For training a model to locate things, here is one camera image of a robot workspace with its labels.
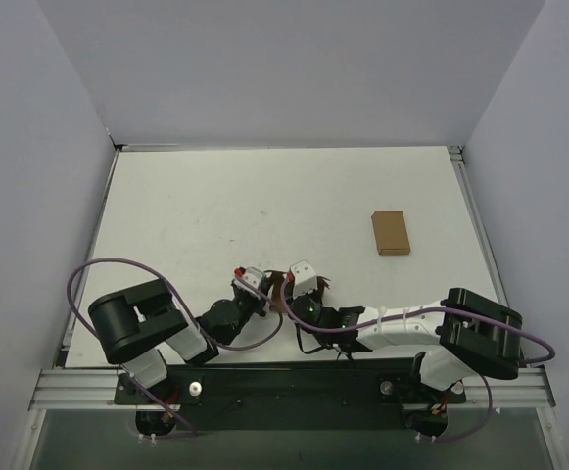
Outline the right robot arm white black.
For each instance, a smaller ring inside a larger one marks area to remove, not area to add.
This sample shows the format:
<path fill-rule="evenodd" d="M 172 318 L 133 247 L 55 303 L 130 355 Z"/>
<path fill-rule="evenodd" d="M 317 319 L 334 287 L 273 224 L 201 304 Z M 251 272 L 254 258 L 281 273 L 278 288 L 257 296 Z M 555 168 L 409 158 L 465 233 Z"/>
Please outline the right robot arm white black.
<path fill-rule="evenodd" d="M 346 355 L 384 348 L 427 347 L 413 360 L 414 379 L 445 391 L 474 375 L 514 380 L 520 362 L 523 318 L 514 310 L 464 288 L 428 305 L 395 309 L 333 308 L 315 293 L 290 297 L 285 306 L 295 323 L 323 347 Z"/>

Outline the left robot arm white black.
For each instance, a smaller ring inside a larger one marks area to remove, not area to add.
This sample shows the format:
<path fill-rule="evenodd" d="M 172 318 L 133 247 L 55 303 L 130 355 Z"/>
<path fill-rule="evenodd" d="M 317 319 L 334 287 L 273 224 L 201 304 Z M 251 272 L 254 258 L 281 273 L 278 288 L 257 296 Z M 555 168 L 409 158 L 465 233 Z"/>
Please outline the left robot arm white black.
<path fill-rule="evenodd" d="M 234 297 L 213 303 L 195 321 L 175 305 L 162 280 L 103 296 L 89 306 L 88 314 L 107 362 L 124 366 L 136 378 L 137 392 L 156 403 L 171 390 L 158 345 L 167 344 L 190 366 L 218 357 L 219 349 L 231 345 L 253 315 L 265 315 L 270 284 L 261 277 L 250 283 L 259 289 L 256 293 L 234 281 Z"/>

